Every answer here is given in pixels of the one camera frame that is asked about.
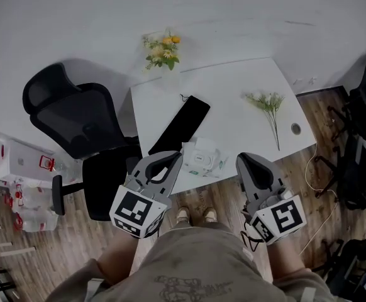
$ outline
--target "brown shirt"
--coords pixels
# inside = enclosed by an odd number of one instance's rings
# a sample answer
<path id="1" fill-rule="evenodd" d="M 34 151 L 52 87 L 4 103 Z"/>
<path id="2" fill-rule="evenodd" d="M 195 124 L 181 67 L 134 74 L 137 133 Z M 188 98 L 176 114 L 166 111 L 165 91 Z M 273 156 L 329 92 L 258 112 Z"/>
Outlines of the brown shirt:
<path id="1" fill-rule="evenodd" d="M 239 238 L 209 228 L 171 230 L 161 236 L 139 270 L 93 302 L 335 301 L 324 281 L 301 270 L 273 284 L 264 281 Z M 84 301 L 87 282 L 103 278 L 95 260 L 61 284 L 47 302 Z"/>

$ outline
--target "beige shoe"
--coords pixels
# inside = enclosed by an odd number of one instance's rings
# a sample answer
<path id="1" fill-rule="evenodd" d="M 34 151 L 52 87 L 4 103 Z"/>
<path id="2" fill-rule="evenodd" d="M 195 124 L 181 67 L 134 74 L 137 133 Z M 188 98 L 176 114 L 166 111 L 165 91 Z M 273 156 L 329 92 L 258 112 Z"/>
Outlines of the beige shoe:
<path id="1" fill-rule="evenodd" d="M 204 217 L 205 223 L 216 223 L 218 221 L 218 219 L 216 219 L 216 210 L 214 208 L 207 208 L 202 216 Z"/>
<path id="2" fill-rule="evenodd" d="M 176 223 L 180 223 L 181 221 L 190 223 L 190 211 L 187 207 L 181 207 L 177 212 Z"/>

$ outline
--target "green plant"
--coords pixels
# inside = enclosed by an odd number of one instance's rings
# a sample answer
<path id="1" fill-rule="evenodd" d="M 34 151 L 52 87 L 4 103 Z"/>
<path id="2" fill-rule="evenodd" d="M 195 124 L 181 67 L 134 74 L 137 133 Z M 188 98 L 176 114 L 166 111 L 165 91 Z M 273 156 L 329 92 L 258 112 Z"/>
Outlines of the green plant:
<path id="1" fill-rule="evenodd" d="M 285 99 L 284 95 L 279 95 L 278 93 L 269 93 L 269 94 L 246 94 L 245 99 L 252 105 L 262 109 L 266 114 L 267 118 L 272 125 L 272 128 L 275 133 L 275 139 L 277 141 L 278 151 L 279 148 L 279 139 L 278 139 L 278 129 L 277 129 L 277 112 L 279 107 L 281 106 L 282 101 Z"/>
<path id="2" fill-rule="evenodd" d="M 177 55 L 178 46 L 180 43 L 179 36 L 172 36 L 170 30 L 160 40 L 151 39 L 148 36 L 143 37 L 144 47 L 149 49 L 149 54 L 145 58 L 149 61 L 145 66 L 146 70 L 150 70 L 152 67 L 162 67 L 167 65 L 170 70 L 173 70 L 175 63 L 179 63 L 179 56 Z"/>

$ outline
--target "yellow flower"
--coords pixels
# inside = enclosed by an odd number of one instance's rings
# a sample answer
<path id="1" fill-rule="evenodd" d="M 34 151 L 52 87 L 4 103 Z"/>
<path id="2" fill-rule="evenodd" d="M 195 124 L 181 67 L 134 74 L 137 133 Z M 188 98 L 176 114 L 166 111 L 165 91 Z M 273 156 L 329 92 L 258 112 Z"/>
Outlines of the yellow flower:
<path id="1" fill-rule="evenodd" d="M 164 54 L 164 49 L 162 48 L 162 46 L 156 46 L 154 47 L 154 49 L 151 51 L 151 54 L 153 56 L 162 56 Z"/>
<path id="2" fill-rule="evenodd" d="M 171 58 L 173 56 L 172 52 L 170 50 L 165 50 L 164 52 L 164 56 L 166 58 Z"/>
<path id="3" fill-rule="evenodd" d="M 163 43 L 166 43 L 167 45 L 170 45 L 172 43 L 172 39 L 171 37 L 165 37 L 163 40 L 162 40 Z"/>
<path id="4" fill-rule="evenodd" d="M 172 41 L 173 41 L 174 43 L 180 43 L 180 37 L 179 37 L 179 36 L 173 36 L 173 37 L 172 37 Z"/>

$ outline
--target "white wall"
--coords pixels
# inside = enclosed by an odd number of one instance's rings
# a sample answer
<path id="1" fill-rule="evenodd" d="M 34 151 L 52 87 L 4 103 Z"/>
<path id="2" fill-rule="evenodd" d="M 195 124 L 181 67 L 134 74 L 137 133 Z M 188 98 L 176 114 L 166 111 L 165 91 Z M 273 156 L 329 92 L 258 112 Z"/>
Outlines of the white wall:
<path id="1" fill-rule="evenodd" d="M 166 26 L 182 35 L 182 69 L 272 57 L 290 84 L 303 79 L 295 92 L 336 84 L 366 52 L 366 0 L 0 0 L 0 130 L 55 148 L 21 93 L 58 60 L 119 109 L 129 86 L 158 76 L 141 73 L 140 37 Z"/>

